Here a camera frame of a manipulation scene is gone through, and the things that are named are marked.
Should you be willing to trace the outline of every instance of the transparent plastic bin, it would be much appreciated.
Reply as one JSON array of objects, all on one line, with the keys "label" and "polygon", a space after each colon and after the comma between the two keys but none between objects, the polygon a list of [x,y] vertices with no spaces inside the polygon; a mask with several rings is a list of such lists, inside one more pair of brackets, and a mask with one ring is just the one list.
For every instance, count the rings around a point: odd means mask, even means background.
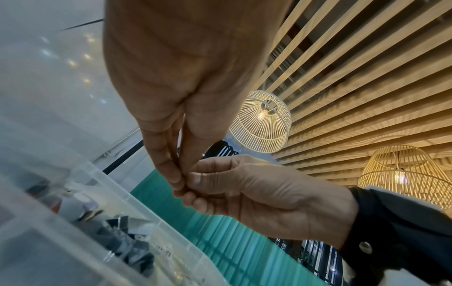
[{"label": "transparent plastic bin", "polygon": [[[228,285],[206,255],[92,163],[1,116],[0,133],[2,285]],[[33,176],[95,197],[109,216],[151,221],[150,278],[25,194]]]}]

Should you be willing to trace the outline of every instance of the skin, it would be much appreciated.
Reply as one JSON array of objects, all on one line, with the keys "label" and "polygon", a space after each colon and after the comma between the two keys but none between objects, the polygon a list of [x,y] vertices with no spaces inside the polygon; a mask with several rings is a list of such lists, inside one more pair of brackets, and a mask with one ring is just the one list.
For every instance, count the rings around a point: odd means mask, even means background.
[{"label": "skin", "polygon": [[252,230],[284,239],[314,239],[339,249],[358,213],[351,192],[248,155],[198,162],[187,176],[183,204],[226,215]]},{"label": "skin", "polygon": [[[175,190],[227,133],[260,76],[289,0],[105,3],[107,71]],[[182,128],[180,161],[176,155]]]}]

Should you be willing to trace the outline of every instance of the black sleeve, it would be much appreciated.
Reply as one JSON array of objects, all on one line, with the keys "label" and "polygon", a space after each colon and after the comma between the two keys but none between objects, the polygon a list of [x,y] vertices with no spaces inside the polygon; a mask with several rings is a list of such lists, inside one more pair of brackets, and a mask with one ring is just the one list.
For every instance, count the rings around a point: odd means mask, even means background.
[{"label": "black sleeve", "polygon": [[359,213],[339,250],[354,285],[377,285],[386,269],[429,284],[452,281],[452,220],[434,208],[378,190],[351,188]]}]

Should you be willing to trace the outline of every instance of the green corrugated panel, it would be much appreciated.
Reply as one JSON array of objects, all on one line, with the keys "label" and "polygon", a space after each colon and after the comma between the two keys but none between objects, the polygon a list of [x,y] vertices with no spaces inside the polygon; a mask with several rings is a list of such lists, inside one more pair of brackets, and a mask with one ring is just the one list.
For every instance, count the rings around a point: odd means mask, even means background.
[{"label": "green corrugated panel", "polygon": [[131,194],[212,259],[232,286],[325,285],[266,237],[236,220],[185,208],[155,170]]}]

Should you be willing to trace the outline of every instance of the wicker pendant light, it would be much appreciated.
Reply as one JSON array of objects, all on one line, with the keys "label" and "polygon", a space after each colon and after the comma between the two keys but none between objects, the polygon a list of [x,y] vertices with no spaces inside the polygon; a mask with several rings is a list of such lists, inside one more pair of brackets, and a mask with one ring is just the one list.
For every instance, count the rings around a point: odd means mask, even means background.
[{"label": "wicker pendant light", "polygon": [[436,204],[452,207],[452,181],[421,149],[391,146],[377,150],[358,180],[359,187],[376,186]]},{"label": "wicker pendant light", "polygon": [[273,153],[286,144],[291,124],[291,114],[282,100],[271,93],[254,90],[229,130],[245,147]]}]

